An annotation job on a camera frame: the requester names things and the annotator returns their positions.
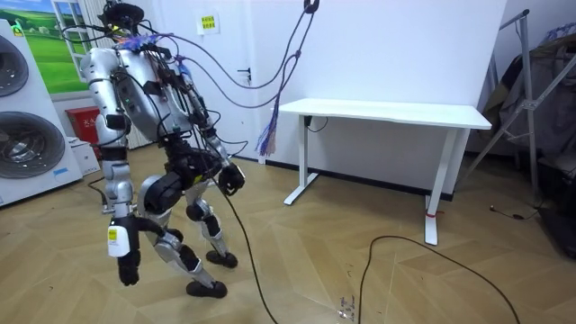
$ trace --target door handle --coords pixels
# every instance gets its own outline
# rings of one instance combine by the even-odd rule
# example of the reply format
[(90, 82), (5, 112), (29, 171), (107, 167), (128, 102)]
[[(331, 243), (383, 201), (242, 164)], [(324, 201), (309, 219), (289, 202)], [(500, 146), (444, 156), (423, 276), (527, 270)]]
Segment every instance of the door handle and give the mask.
[(245, 70), (237, 70), (237, 72), (246, 72), (248, 73), (248, 82), (252, 82), (252, 69), (247, 68)]

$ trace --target washing machine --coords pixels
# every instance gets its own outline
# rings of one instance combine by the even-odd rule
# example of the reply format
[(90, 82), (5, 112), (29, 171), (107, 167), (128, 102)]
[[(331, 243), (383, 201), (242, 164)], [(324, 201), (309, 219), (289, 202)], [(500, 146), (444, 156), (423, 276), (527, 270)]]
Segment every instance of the washing machine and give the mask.
[(80, 178), (26, 38), (0, 20), (0, 206)]

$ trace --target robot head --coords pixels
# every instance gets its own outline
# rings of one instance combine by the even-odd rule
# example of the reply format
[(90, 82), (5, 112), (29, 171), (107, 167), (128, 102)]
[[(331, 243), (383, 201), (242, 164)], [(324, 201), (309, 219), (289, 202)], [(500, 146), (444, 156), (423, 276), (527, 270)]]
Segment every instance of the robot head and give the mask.
[(98, 16), (105, 27), (111, 30), (122, 29), (133, 34), (138, 33), (138, 24), (144, 19), (144, 11), (133, 4), (120, 1), (107, 1), (103, 14)]

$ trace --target metal stand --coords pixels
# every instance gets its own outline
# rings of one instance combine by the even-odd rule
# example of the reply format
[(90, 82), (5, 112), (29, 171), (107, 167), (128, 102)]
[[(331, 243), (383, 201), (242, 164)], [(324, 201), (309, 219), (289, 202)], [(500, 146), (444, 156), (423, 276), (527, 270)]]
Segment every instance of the metal stand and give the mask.
[[(492, 149), (492, 147), (496, 144), (496, 142), (502, 137), (502, 135), (506, 134), (507, 140), (516, 140), (525, 136), (529, 136), (530, 138), (530, 175), (532, 179), (532, 190), (534, 195), (534, 205), (536, 205), (536, 201), (538, 199), (538, 170), (537, 170), (537, 162), (536, 162), (536, 134), (535, 134), (535, 126), (534, 126), (534, 110), (538, 108), (538, 106), (542, 103), (542, 101), (560, 84), (560, 82), (566, 77), (566, 75), (576, 66), (576, 56), (571, 59), (568, 65), (564, 68), (564, 70), (552, 81), (552, 83), (544, 90), (542, 94), (537, 99), (533, 99), (532, 94), (532, 71), (530, 67), (530, 51), (528, 49), (528, 23), (527, 23), (527, 15), (530, 13), (529, 10), (525, 10), (524, 12), (520, 13), (516, 17), (510, 19), (508, 22), (505, 22), (503, 25), (500, 26), (500, 29), (504, 29), (510, 26), (512, 23), (519, 21), (520, 23), (520, 41), (522, 43), (522, 65), (523, 65), (523, 73), (524, 73), (524, 89), (526, 94), (526, 99), (522, 101), (522, 103), (516, 108), (516, 110), (512, 113), (512, 115), (508, 118), (508, 120), (502, 125), (502, 127), (498, 130), (496, 135), (490, 140), (490, 143), (484, 148), (484, 150), (480, 153), (480, 155), (472, 162), (472, 165), (468, 168), (466, 173), (458, 180), (457, 187), (460, 187), (460, 184), (463, 183), (466, 178), (472, 173), (472, 171), (480, 164), (482, 159), (488, 154), (488, 152)], [(498, 84), (498, 73), (496, 71), (494, 56), (492, 55), (492, 62), (490, 63), (491, 73), (490, 75), (493, 78), (493, 84)], [(526, 110), (527, 118), (528, 118), (528, 134), (514, 136), (508, 132), (508, 128), (516, 120), (516, 118)]]

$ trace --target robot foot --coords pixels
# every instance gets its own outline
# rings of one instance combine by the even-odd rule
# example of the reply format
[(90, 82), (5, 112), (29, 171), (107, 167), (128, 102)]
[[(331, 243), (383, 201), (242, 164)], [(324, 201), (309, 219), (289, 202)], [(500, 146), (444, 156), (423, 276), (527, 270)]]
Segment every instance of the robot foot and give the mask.
[(226, 256), (221, 256), (218, 252), (212, 250), (206, 253), (206, 260), (219, 266), (226, 266), (233, 269), (238, 265), (238, 259), (230, 252), (226, 252)]
[(186, 293), (194, 297), (212, 297), (212, 298), (224, 298), (228, 294), (228, 288), (221, 282), (214, 282), (213, 288), (208, 288), (203, 286), (197, 281), (192, 281), (186, 286)]

